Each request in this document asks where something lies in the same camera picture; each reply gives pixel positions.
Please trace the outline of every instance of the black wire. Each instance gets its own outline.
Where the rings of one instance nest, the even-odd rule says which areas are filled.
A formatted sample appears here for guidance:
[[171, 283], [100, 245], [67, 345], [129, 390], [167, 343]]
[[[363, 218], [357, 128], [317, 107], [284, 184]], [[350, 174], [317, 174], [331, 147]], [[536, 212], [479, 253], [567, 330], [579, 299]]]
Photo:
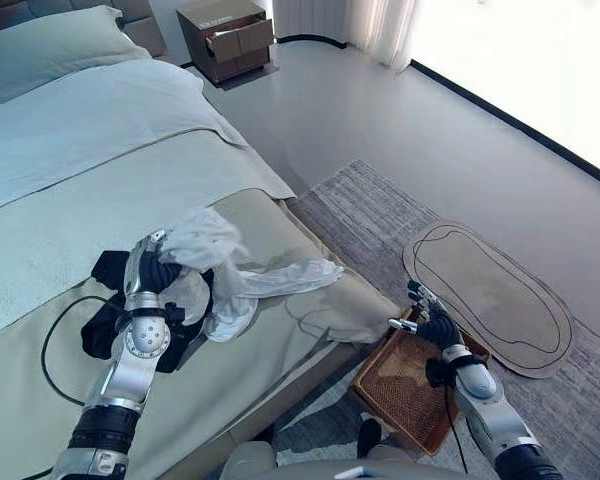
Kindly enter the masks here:
[[30, 477], [24, 477], [22, 480], [37, 480], [38, 478], [46, 477], [51, 473], [52, 470], [53, 468], [47, 468], [44, 472], [36, 473]]
[[467, 462], [464, 461], [464, 453], [462, 452], [462, 445], [460, 445], [460, 439], [458, 438], [458, 434], [456, 433], [456, 427], [453, 425], [453, 421], [451, 420], [451, 412], [449, 411], [449, 398], [447, 394], [447, 386], [444, 386], [444, 406], [447, 410], [447, 419], [449, 420], [449, 425], [451, 425], [451, 430], [453, 430], [453, 436], [456, 437], [456, 443], [458, 444], [458, 450], [460, 450], [460, 458], [462, 459], [462, 466], [464, 467], [464, 473], [469, 475], [469, 471], [467, 470]]
[[53, 322], [53, 325], [51, 325], [51, 328], [47, 332], [47, 336], [45, 337], [44, 343], [42, 344], [42, 351], [40, 352], [40, 365], [42, 366], [42, 373], [44, 374], [44, 378], [47, 381], [47, 383], [49, 384], [49, 386], [53, 389], [54, 392], [56, 392], [58, 395], [60, 395], [65, 400], [67, 400], [68, 402], [71, 402], [75, 405], [79, 405], [79, 406], [84, 406], [84, 402], [81, 402], [80, 400], [73, 398], [72, 396], [64, 393], [62, 390], [60, 390], [58, 388], [58, 386], [51, 379], [51, 376], [49, 375], [49, 370], [47, 370], [46, 357], [47, 357], [47, 347], [49, 346], [49, 340], [51, 339], [51, 335], [53, 335], [53, 331], [56, 329], [56, 326], [58, 325], [58, 323], [60, 323], [60, 320], [63, 319], [63, 317], [67, 314], [67, 312], [69, 312], [69, 310], [71, 310], [78, 303], [83, 302], [85, 300], [100, 300], [102, 303], [105, 303], [105, 304], [109, 305], [110, 307], [115, 308], [118, 311], [121, 311], [122, 313], [125, 313], [124, 308], [120, 307], [119, 305], [116, 305], [113, 302], [110, 302], [106, 298], [98, 297], [97, 295], [87, 295], [85, 297], [80, 297], [79, 299], [75, 300], [74, 302], [71, 302], [69, 304], [69, 306], [67, 308], [65, 308], [60, 315], [58, 315], [58, 318], [56, 318], [55, 322]]

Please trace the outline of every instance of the robotic hand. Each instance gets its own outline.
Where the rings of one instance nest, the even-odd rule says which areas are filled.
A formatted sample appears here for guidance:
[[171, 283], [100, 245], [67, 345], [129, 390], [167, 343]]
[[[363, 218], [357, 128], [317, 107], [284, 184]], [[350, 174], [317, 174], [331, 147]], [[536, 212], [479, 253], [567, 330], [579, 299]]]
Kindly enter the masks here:
[[[426, 287], [410, 281], [416, 303], [408, 319], [389, 324], [434, 343], [442, 360], [429, 360], [427, 379], [433, 387], [455, 388], [454, 399], [466, 415], [474, 441], [503, 480], [560, 480], [538, 440], [504, 396], [500, 380], [464, 345], [462, 335], [442, 303]], [[414, 320], [422, 318], [425, 323]]]
[[170, 343], [166, 312], [158, 294], [180, 274], [177, 264], [158, 262], [159, 230], [131, 251], [124, 274], [125, 310], [109, 366], [92, 386], [69, 447], [53, 468], [52, 479], [124, 478], [127, 453], [160, 356]]

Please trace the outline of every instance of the gray carpet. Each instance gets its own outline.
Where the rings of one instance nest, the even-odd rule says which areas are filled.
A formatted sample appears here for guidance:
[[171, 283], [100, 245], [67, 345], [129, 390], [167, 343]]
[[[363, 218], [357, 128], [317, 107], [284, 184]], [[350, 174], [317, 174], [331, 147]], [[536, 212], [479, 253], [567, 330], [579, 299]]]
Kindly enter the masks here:
[[[308, 216], [303, 220], [312, 223], [343, 260], [397, 304], [408, 303], [402, 248], [438, 219], [435, 213], [361, 161], [302, 195], [298, 204]], [[347, 387], [361, 361], [362, 357], [336, 372], [275, 423], [273, 445], [279, 464], [355, 457], [363, 410]], [[569, 360], [546, 380], [518, 376], [497, 362], [491, 369], [564, 477], [600, 479], [600, 338], [576, 322], [576, 346]], [[459, 421], [457, 426], [470, 473], [496, 479], [466, 423]], [[422, 463], [462, 469], [452, 435], [435, 457], [413, 455]], [[217, 476], [215, 472], [209, 478]]]

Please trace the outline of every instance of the mattress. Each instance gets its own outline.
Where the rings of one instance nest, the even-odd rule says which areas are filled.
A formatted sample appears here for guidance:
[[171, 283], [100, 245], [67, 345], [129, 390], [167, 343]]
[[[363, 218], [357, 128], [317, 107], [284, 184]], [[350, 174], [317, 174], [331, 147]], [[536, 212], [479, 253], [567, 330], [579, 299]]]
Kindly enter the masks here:
[[[241, 230], [249, 266], [277, 268], [308, 256], [336, 260], [265, 193], [243, 190], [215, 204]], [[112, 292], [87, 280], [0, 332], [0, 478], [47, 468], [66, 447], [80, 408], [45, 383], [39, 354], [58, 313], [86, 294]], [[84, 398], [104, 362], [80, 348], [79, 329], [100, 307], [83, 302], [49, 344], [52, 378]], [[312, 355], [321, 342], [370, 342], [397, 308], [355, 272], [313, 292], [262, 300], [250, 327], [227, 344], [204, 343], [173, 374], [156, 375], [129, 453], [129, 478], [151, 479], [212, 439]]]

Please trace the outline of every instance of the wooden nightstand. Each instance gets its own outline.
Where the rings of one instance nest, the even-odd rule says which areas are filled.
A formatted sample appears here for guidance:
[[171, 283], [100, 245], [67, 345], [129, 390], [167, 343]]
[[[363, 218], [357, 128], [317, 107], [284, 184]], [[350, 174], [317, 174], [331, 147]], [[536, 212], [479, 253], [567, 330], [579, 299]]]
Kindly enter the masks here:
[[210, 0], [177, 12], [191, 61], [213, 83], [269, 63], [273, 27], [259, 6]]

